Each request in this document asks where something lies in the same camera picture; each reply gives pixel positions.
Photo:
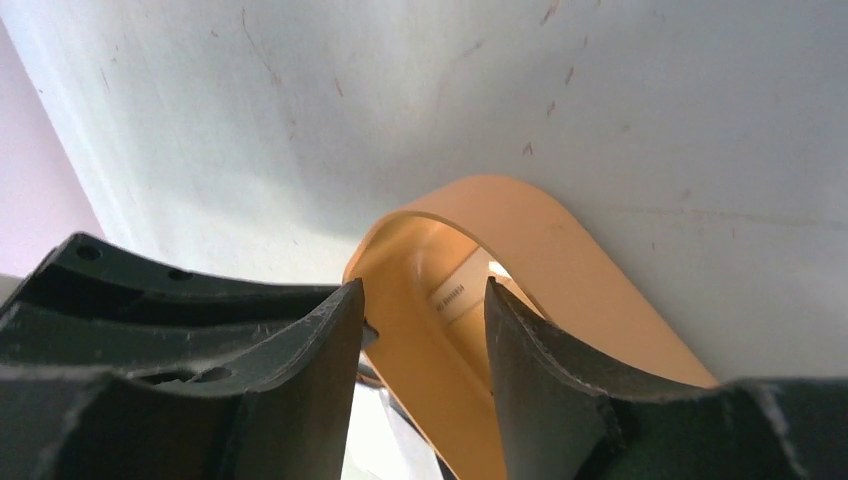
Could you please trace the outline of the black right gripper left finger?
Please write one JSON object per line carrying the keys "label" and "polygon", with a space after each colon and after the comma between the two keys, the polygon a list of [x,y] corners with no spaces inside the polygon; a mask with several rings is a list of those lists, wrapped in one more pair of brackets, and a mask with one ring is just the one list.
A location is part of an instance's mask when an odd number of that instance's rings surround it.
{"label": "black right gripper left finger", "polygon": [[337,479],[364,295],[340,287],[51,300],[1,316],[5,479]]}

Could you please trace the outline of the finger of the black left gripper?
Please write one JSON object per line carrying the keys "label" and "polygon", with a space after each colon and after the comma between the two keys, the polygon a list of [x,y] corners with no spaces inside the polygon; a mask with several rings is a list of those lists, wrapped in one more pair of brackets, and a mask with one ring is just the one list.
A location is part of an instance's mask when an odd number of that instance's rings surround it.
{"label": "finger of the black left gripper", "polygon": [[1,306],[4,364],[162,371],[224,363],[335,327],[373,338],[360,281],[266,284],[163,264],[84,233],[52,249]]}

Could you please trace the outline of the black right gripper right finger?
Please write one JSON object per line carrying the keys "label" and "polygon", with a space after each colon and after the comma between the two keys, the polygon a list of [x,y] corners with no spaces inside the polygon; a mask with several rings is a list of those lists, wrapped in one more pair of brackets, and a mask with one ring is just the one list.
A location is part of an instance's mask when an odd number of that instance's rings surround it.
{"label": "black right gripper right finger", "polygon": [[702,388],[627,365],[489,279],[493,397],[512,479],[843,479],[847,382]]}

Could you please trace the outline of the brown leather card holder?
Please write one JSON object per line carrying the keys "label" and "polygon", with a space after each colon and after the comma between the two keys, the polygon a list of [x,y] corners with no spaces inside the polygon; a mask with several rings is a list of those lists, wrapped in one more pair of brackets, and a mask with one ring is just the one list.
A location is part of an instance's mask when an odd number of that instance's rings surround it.
{"label": "brown leather card holder", "polygon": [[343,479],[453,479],[376,372],[357,372]]}

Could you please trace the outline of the orange plastic tray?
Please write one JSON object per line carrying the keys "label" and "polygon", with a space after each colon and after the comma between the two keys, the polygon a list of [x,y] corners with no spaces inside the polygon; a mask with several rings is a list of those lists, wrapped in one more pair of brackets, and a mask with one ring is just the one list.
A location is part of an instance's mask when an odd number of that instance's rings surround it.
{"label": "orange plastic tray", "polygon": [[460,479],[503,479],[482,302],[443,326],[430,294],[477,248],[510,273],[531,309],[599,351],[699,387],[715,376],[578,220],[543,190],[466,177],[378,220],[344,276],[360,279],[378,331],[378,377]]}

